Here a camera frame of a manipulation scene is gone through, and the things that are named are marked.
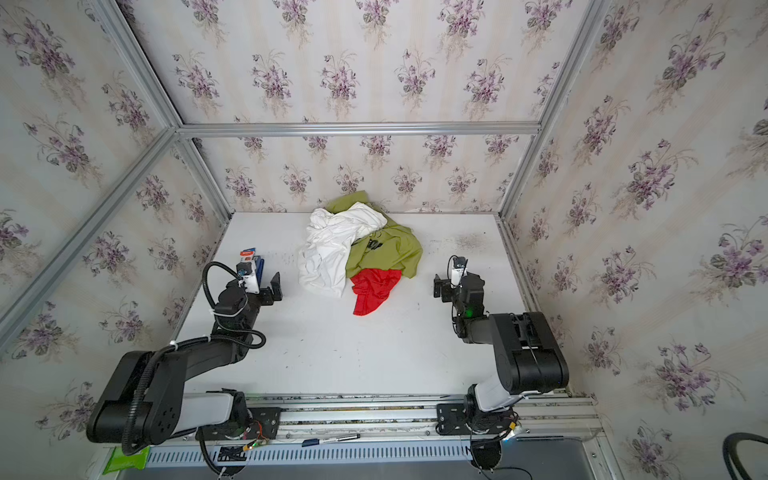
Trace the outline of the red cloth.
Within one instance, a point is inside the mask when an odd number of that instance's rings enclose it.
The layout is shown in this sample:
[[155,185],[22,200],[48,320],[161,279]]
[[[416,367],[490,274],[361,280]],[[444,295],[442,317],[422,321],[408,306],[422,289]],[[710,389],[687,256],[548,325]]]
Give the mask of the red cloth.
[[364,269],[351,278],[357,296],[353,314],[366,316],[376,311],[400,282],[400,270]]

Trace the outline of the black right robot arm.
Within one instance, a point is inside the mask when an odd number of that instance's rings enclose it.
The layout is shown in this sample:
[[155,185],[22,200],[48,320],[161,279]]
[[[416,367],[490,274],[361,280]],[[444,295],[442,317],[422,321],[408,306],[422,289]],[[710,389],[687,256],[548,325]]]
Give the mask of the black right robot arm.
[[491,346],[495,365],[495,373],[471,385],[462,402],[436,407],[436,432],[441,436],[506,438],[519,424],[517,403],[569,382],[567,362],[545,315],[488,313],[484,285],[474,273],[464,274],[456,283],[433,280],[433,296],[452,307],[454,333],[466,344]]

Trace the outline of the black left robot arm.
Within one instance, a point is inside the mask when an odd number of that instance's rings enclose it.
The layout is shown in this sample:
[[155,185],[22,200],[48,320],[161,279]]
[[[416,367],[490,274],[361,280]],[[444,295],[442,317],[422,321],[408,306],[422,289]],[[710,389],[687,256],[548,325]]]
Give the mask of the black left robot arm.
[[90,442],[118,444],[132,456],[186,434],[203,436],[208,428],[234,434],[250,428],[253,416],[244,393],[228,388],[189,393],[186,384],[265,347],[267,337],[254,325],[263,307],[282,300],[281,277],[274,275],[262,288],[257,268],[245,263],[230,268],[211,261],[202,272],[213,268],[232,279],[218,296],[209,284],[202,285],[213,317],[210,334],[124,354],[87,421]]

